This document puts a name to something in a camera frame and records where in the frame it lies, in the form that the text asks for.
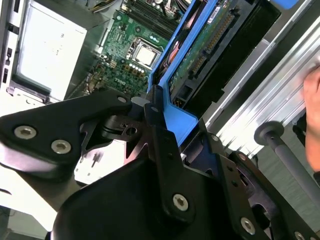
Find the black metal bracket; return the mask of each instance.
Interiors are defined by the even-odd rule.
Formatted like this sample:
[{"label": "black metal bracket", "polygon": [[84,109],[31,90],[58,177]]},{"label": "black metal bracket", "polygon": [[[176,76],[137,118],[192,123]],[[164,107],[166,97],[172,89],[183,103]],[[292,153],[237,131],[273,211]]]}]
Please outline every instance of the black metal bracket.
[{"label": "black metal bracket", "polygon": [[[127,162],[143,157],[155,163],[164,213],[191,223],[195,205],[175,135],[167,130],[159,104],[163,103],[162,89],[153,87],[149,97],[151,103],[141,107],[122,93],[107,90],[1,117],[1,164],[42,179],[62,180],[70,176],[81,155],[112,140],[126,141]],[[31,127],[34,135],[17,136],[17,127],[25,135]],[[56,140],[68,151],[53,148]],[[177,194],[185,202],[174,200]]]},{"label": "black metal bracket", "polygon": [[[69,176],[81,156],[83,140],[90,135],[85,129],[81,132],[82,124],[126,115],[131,107],[130,99],[123,93],[108,90],[3,116],[0,118],[0,163],[44,179]],[[25,126],[32,127],[33,137]],[[17,135],[18,131],[31,138]],[[61,148],[68,147],[69,151],[55,152],[52,144],[56,140],[66,141],[69,145]]]},{"label": "black metal bracket", "polygon": [[282,239],[319,239],[297,212],[281,196],[267,178],[256,168],[254,163],[242,152],[232,152],[229,157],[240,173],[244,175],[245,188],[253,186],[254,192],[247,195],[252,210],[261,207],[270,221],[271,234],[274,240]]},{"label": "black metal bracket", "polygon": [[268,240],[249,205],[236,164],[223,156],[216,158],[216,164],[234,231],[244,239]]}]

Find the white label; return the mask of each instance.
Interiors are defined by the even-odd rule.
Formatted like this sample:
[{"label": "white label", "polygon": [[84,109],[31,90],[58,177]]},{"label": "white label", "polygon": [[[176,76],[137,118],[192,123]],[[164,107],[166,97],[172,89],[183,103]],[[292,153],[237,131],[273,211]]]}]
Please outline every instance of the white label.
[{"label": "white label", "polygon": [[213,13],[211,14],[210,18],[208,19],[208,24],[211,24],[212,21],[215,19],[215,17],[217,16],[218,12],[220,11],[221,6],[217,6],[214,10]]}]

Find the human hand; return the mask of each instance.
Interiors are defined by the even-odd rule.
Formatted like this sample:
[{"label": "human hand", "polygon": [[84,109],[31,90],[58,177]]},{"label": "human hand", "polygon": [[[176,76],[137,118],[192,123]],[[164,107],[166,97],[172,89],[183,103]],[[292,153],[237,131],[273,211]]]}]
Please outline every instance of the human hand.
[{"label": "human hand", "polygon": [[305,78],[303,94],[307,129],[320,139],[320,67],[310,72]]}]

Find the ram slot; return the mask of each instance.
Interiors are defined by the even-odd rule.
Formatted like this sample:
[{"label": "ram slot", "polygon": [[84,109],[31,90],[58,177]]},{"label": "ram slot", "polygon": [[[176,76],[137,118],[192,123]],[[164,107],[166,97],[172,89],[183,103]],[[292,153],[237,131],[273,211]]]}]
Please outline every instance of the ram slot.
[{"label": "ram slot", "polygon": [[146,18],[145,16],[139,14],[138,12],[131,11],[128,13],[128,16],[132,18],[137,23],[145,26],[150,31],[155,32],[160,37],[163,37],[164,39],[170,40],[173,31],[169,31],[167,29],[164,29],[163,27],[155,24],[153,21],[150,21],[150,19]]},{"label": "ram slot", "polygon": [[175,20],[166,18],[159,11],[153,9],[151,6],[142,1],[137,0],[132,6],[133,8],[131,8],[131,11],[135,12],[136,10],[138,10],[149,19],[152,19],[154,23],[158,25],[161,24],[164,27],[170,29],[172,33],[178,27],[178,23]]}]

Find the motherboard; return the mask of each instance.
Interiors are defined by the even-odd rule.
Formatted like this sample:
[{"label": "motherboard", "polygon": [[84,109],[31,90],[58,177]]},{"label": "motherboard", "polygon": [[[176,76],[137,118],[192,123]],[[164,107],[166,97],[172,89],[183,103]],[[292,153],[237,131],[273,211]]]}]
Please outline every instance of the motherboard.
[{"label": "motherboard", "polygon": [[146,94],[149,74],[182,16],[175,4],[157,3],[123,1],[114,13],[102,53],[87,79],[86,94],[100,88],[113,88],[128,97]]}]

